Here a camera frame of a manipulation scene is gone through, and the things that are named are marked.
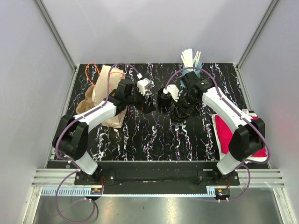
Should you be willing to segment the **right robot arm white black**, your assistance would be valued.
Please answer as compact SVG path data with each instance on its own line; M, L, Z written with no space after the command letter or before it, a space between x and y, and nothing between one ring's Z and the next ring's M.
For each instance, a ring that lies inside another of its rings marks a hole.
M171 94L175 101L171 111L172 122L182 123L195 106L204 103L216 112L232 133L228 153L218 161L217 170L212 173L213 182L223 185L229 179L228 174L265 148L265 123L261 118L253 119L234 105L212 76L200 79L191 71L181 80L185 86L183 91L179 91L174 84L167 84L163 90L165 94Z

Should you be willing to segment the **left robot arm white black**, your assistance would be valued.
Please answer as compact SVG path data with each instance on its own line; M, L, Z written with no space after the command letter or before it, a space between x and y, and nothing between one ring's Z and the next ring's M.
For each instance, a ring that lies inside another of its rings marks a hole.
M98 164L87 152L88 135L103 121L120 114L127 106L147 114L155 110L149 91L152 82L143 78L136 84L128 79L122 79L98 106L76 116L64 115L59 122L53 138L52 146L56 153L62 153L75 166L85 173L85 180L97 184L101 173L97 171Z

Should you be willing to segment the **brown paper takeout bag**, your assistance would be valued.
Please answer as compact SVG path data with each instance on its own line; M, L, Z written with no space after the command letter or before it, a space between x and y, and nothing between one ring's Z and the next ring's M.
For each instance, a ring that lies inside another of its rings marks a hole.
M95 69L94 76L97 78L96 82L94 82L90 77L90 67ZM102 102L109 97L112 91L117 89L119 82L125 78L123 70L112 68L109 65L103 65L99 68L95 63L89 63L86 65L85 76L91 86L94 87L92 100L95 106L102 104Z

